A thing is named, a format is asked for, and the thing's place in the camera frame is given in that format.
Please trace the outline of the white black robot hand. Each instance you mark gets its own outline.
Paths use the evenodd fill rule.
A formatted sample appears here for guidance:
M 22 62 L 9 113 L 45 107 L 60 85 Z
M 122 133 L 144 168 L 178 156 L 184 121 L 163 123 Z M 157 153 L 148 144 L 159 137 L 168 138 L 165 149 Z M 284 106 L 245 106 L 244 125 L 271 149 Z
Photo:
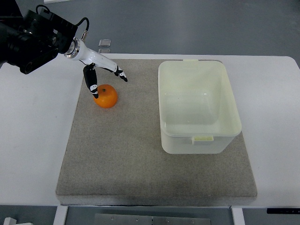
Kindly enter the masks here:
M 99 97 L 98 80 L 95 67 L 108 70 L 125 82 L 128 81 L 124 71 L 117 65 L 117 63 L 86 47 L 85 43 L 81 39 L 74 38 L 69 50 L 64 54 L 64 56 L 71 60 L 81 61 L 85 65 L 83 68 L 85 83 L 95 99 Z

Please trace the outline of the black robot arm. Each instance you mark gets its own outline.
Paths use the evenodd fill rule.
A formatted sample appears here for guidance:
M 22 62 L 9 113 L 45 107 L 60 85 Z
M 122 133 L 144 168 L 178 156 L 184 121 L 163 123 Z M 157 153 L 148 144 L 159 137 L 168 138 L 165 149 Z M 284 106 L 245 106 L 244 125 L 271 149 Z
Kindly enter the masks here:
M 16 1 L 0 2 L 0 63 L 19 67 L 24 74 L 52 61 L 58 54 L 71 56 L 79 51 L 75 39 L 78 26 L 51 12 L 45 5 L 22 15 Z

